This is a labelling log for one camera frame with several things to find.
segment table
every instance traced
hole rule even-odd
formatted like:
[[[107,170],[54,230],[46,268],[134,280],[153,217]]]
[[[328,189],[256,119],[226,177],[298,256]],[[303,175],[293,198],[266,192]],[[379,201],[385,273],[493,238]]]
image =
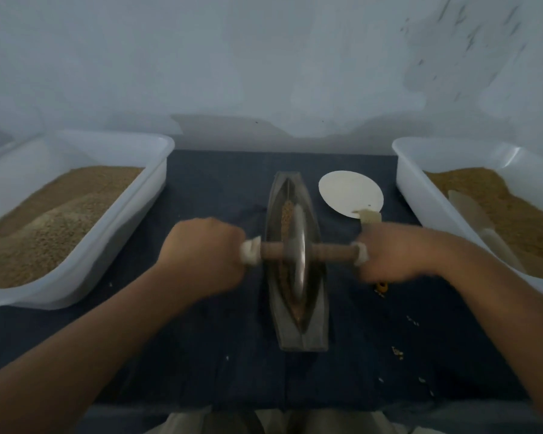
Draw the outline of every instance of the table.
[[[145,271],[177,221],[214,216],[241,226],[248,237],[261,234],[277,171],[301,172],[326,242],[346,243],[360,232],[358,220],[336,213],[319,195],[319,179],[334,170],[377,182],[385,221],[417,224],[395,186],[396,162],[387,156],[174,151],[164,191],[84,300],[58,311],[0,307],[0,368]],[[346,267],[328,265],[327,287],[326,353],[279,350],[262,269],[255,268],[235,291],[197,303],[162,329],[97,401],[146,408],[375,410],[398,403],[526,399],[444,280],[391,285],[382,299]],[[403,360],[392,347],[403,351]]]

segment person's right arm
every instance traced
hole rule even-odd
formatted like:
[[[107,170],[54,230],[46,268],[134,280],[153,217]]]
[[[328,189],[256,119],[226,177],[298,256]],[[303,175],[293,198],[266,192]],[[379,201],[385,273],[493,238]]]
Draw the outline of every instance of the person's right arm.
[[[360,269],[363,281],[436,274],[454,286],[543,414],[541,293],[490,253],[449,233],[382,223],[358,240],[370,256]]]

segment white oval plate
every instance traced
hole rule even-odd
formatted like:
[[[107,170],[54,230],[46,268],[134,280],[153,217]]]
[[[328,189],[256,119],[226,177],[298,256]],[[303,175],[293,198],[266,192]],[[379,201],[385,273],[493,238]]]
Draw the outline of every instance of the white oval plate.
[[[319,193],[326,204],[350,218],[360,218],[356,210],[379,212],[384,205],[382,190],[368,176],[350,171],[325,174],[318,183]]]

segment forearm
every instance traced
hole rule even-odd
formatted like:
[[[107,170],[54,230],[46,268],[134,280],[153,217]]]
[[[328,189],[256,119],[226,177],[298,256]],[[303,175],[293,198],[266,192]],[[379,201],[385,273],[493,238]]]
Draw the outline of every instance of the forearm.
[[[123,363],[193,299],[174,306],[148,271],[100,306],[0,370],[0,433],[72,426]]]
[[[543,413],[543,295],[476,245],[445,235],[437,272],[463,296]]]

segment white plastic tray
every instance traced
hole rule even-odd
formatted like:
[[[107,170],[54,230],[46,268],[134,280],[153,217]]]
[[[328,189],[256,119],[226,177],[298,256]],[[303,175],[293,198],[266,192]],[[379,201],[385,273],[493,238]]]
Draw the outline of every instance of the white plastic tray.
[[[145,168],[57,268],[29,284],[0,289],[0,306],[58,309],[87,295],[163,188],[174,147],[171,138],[155,134],[57,131],[0,148],[0,217],[71,169]]]
[[[456,234],[488,250],[423,171],[493,169],[513,195],[543,210],[543,157],[522,147],[496,141],[408,137],[395,140],[392,148],[398,154],[398,189],[425,227]],[[543,279],[512,270],[543,293]]]

